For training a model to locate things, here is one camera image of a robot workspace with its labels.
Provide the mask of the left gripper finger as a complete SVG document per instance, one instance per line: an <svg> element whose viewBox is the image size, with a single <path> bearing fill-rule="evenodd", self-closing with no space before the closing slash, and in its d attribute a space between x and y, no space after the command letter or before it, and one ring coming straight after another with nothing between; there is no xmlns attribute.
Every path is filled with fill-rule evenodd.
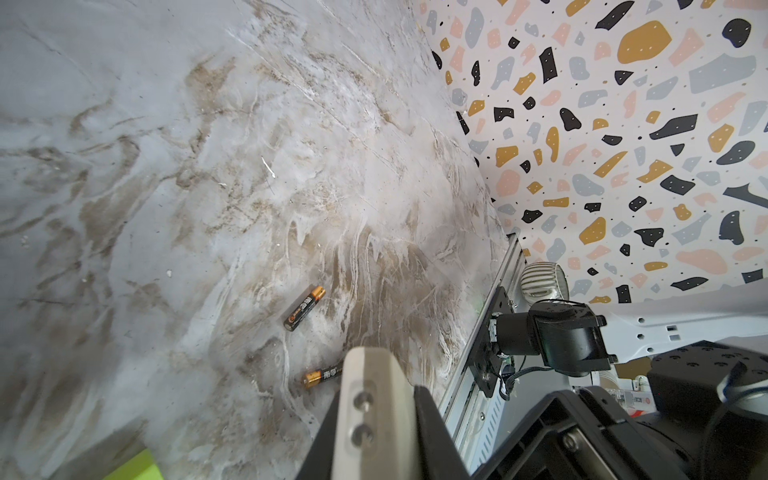
<svg viewBox="0 0 768 480"><path fill-rule="evenodd" d="M356 347L345 356L331 477L420 477L414 387L384 348Z"/></svg>

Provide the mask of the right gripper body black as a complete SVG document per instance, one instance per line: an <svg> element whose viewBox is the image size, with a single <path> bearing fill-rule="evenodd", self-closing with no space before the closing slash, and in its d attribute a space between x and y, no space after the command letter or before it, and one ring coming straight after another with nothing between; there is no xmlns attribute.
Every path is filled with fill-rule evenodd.
<svg viewBox="0 0 768 480"><path fill-rule="evenodd" d="M648 378L656 410L637 418L597 386L544 396L474 478L766 478L766 354L700 341Z"/></svg>

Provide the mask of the AAA battery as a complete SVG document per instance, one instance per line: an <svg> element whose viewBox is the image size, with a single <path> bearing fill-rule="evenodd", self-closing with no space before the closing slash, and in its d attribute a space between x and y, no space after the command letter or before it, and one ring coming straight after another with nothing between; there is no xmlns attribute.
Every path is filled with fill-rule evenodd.
<svg viewBox="0 0 768 480"><path fill-rule="evenodd" d="M306 389L314 388L315 386L324 383L328 380L334 379L341 375L343 371L343 363L340 362L334 366L317 369L305 374L302 378L302 385Z"/></svg>
<svg viewBox="0 0 768 480"><path fill-rule="evenodd" d="M326 289L322 286L317 286L312 289L284 320L284 328L289 332L295 331L296 328L305 319L305 317L325 295Z"/></svg>

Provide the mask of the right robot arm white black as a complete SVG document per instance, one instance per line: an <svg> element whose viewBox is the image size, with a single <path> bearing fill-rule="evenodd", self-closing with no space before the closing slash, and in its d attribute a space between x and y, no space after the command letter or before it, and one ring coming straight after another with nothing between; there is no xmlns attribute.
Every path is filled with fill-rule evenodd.
<svg viewBox="0 0 768 480"><path fill-rule="evenodd" d="M542 300L493 308L494 356L537 356L570 377L649 357L655 409L631 416L604 388L547 394L476 471L479 479L763 479L767 357L728 344L767 332L753 294L694 295L594 310Z"/></svg>

